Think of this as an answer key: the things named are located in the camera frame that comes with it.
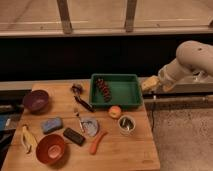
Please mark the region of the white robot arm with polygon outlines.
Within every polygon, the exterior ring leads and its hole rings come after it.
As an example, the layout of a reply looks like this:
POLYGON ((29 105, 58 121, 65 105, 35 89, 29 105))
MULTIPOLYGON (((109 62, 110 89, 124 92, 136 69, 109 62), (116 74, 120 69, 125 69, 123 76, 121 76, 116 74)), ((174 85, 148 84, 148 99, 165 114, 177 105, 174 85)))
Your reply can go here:
POLYGON ((213 45, 192 40, 181 43, 176 49, 175 58, 164 65, 157 75, 144 80, 141 88, 143 91, 153 91, 161 87, 168 92, 180 80, 194 73, 213 77, 213 45))

